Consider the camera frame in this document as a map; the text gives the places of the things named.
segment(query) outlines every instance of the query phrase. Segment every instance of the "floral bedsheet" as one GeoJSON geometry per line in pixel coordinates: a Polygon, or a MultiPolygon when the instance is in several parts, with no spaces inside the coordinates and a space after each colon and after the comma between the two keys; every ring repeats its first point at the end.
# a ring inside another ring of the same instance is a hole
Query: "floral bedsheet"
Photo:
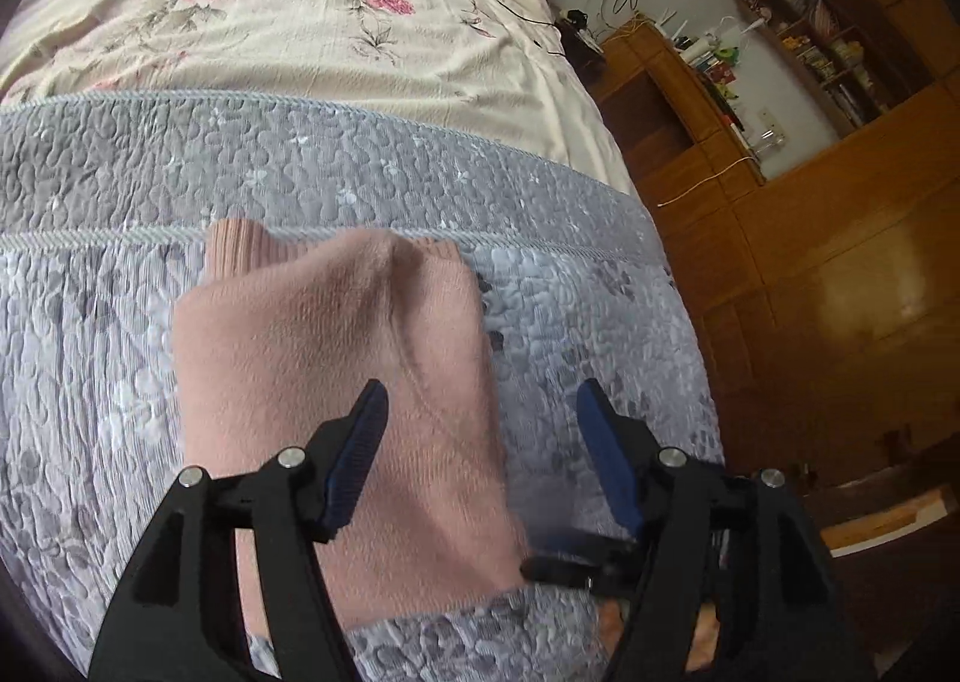
{"type": "Polygon", "coordinates": [[[632,193],[546,0],[24,0],[0,100],[242,89],[479,134],[632,193]]]}

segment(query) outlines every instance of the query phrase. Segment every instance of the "folded sweater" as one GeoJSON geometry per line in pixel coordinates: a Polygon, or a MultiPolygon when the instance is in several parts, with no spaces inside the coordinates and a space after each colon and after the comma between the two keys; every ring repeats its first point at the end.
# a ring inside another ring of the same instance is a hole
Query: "folded sweater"
{"type": "MultiPolygon", "coordinates": [[[[186,462],[243,473],[349,411],[368,378],[390,421],[351,525],[317,545],[344,628],[445,611],[521,584],[490,346],[455,244],[352,230],[314,246],[227,219],[205,283],[176,304],[186,462]]],[[[244,616],[266,634],[253,534],[238,541],[244,616]]]]}

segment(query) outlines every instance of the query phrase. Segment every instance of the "person's hand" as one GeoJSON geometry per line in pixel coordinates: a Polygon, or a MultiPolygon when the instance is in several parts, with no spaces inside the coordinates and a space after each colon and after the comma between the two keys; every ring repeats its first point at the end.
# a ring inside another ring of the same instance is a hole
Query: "person's hand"
{"type": "MultiPolygon", "coordinates": [[[[613,655],[613,650],[616,649],[617,642],[623,635],[620,605],[615,600],[606,600],[600,604],[597,616],[600,623],[600,642],[608,655],[613,655]]],[[[690,645],[690,654],[686,657],[686,671],[705,669],[712,664],[719,638],[720,621],[717,620],[716,607],[712,603],[705,603],[700,607],[700,613],[697,615],[693,643],[690,645]]]]}

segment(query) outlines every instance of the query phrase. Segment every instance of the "gray quilt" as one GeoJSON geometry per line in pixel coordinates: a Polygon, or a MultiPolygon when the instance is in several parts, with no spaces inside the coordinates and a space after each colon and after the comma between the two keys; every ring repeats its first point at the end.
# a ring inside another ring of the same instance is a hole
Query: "gray quilt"
{"type": "MultiPolygon", "coordinates": [[[[511,505],[531,526],[616,531],[572,410],[587,377],[661,443],[721,456],[649,214],[558,164],[329,103],[95,94],[0,110],[0,184],[0,557],[82,669],[181,466],[170,314],[212,219],[457,241],[483,295],[511,505]]],[[[349,640],[368,680],[590,680],[606,662],[590,600],[554,588],[349,640]]]]}

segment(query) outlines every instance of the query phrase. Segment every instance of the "silver screw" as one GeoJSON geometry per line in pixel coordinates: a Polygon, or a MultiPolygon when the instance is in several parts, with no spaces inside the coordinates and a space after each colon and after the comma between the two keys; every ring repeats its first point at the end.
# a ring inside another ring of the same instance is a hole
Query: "silver screw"
{"type": "Polygon", "coordinates": [[[184,468],[179,476],[176,478],[176,481],[184,487],[196,487],[200,484],[200,481],[203,479],[203,468],[200,468],[199,465],[191,465],[184,468]]]}
{"type": "Polygon", "coordinates": [[[676,447],[666,447],[659,452],[659,461],[667,468],[683,468],[686,465],[686,455],[676,447]]]}
{"type": "Polygon", "coordinates": [[[776,468],[764,468],[760,472],[760,481],[766,484],[767,487],[776,489],[786,484],[786,476],[784,476],[783,471],[779,471],[776,468]]]}
{"type": "Polygon", "coordinates": [[[296,468],[306,460],[306,452],[300,447],[286,447],[283,452],[277,455],[277,462],[284,468],[296,468]]]}

